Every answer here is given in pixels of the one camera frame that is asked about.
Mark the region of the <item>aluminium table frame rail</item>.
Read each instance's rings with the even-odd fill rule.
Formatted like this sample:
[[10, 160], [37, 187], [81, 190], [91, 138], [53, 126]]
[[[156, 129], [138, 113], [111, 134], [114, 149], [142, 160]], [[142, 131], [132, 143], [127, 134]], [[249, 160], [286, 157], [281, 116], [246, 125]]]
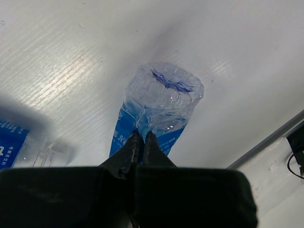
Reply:
[[248, 162], [250, 159], [255, 157], [257, 154], [262, 152], [266, 147], [270, 146], [276, 140], [281, 137], [288, 137], [294, 131], [298, 130], [304, 124], [304, 110], [298, 113], [295, 117], [290, 119], [288, 122], [283, 124], [280, 128], [276, 131], [271, 133], [268, 137], [266, 137], [263, 141], [241, 156], [239, 159], [234, 161], [231, 165], [229, 165], [228, 169], [237, 169], [244, 163]]

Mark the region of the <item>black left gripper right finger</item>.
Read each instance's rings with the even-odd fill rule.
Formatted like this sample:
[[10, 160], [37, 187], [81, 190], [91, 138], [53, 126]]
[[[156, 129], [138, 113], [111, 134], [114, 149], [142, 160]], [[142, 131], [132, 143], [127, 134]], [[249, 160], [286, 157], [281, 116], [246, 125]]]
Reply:
[[145, 139], [141, 137], [138, 164], [155, 167], [176, 167], [176, 165], [161, 150], [156, 134], [149, 132]]

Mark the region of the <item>blue label white cap bottle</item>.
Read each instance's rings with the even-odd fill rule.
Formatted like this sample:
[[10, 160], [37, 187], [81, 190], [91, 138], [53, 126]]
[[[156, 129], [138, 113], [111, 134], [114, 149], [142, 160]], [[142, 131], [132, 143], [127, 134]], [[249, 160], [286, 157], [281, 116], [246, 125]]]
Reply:
[[43, 128], [23, 128], [0, 120], [0, 168], [65, 167], [75, 148], [63, 139], [55, 139]]

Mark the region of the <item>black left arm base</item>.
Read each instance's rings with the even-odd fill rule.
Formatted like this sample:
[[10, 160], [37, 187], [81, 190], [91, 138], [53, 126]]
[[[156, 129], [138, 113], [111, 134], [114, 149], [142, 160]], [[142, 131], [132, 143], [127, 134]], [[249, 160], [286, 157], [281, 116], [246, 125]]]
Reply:
[[[287, 161], [287, 169], [296, 177], [301, 180], [304, 179], [304, 127], [300, 127], [290, 135], [288, 135], [287, 140], [290, 144], [292, 155]], [[296, 174], [290, 167], [291, 160], [295, 158], [297, 164], [299, 165], [300, 174]]]

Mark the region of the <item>white foil covered front board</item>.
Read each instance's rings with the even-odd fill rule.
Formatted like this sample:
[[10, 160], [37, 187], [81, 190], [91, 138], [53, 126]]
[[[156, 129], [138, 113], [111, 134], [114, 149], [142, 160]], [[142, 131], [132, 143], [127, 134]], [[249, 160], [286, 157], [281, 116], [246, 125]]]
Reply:
[[251, 184], [260, 228], [304, 226], [304, 181], [295, 159], [288, 161], [291, 155], [281, 137], [238, 168]]

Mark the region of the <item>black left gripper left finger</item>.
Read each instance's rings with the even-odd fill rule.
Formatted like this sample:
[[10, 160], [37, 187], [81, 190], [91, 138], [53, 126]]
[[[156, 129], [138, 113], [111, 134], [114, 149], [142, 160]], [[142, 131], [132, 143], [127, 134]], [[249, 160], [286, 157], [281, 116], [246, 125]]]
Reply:
[[131, 132], [121, 149], [99, 165], [108, 170], [115, 178], [125, 178], [132, 165], [139, 162], [140, 134], [137, 130]]

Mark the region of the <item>blue cap crushed water bottle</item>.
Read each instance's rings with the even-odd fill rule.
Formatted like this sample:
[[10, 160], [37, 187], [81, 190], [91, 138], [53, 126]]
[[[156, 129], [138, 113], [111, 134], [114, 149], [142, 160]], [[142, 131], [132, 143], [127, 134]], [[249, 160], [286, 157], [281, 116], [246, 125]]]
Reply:
[[204, 96], [200, 79], [171, 63], [138, 66], [124, 91], [109, 155], [114, 155], [137, 130], [145, 138], [153, 132], [168, 155], [195, 106]]

